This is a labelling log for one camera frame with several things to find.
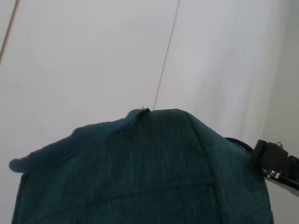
teal fabric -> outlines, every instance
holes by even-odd
[[[13,160],[14,224],[272,224],[250,153],[180,110],[134,110]]]

backpack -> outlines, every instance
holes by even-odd
[[[272,224],[250,152],[181,110],[131,111],[12,160],[13,224]]]

teal fabric bag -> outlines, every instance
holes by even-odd
[[[272,224],[250,152],[181,110],[76,129],[10,168],[13,224]]]

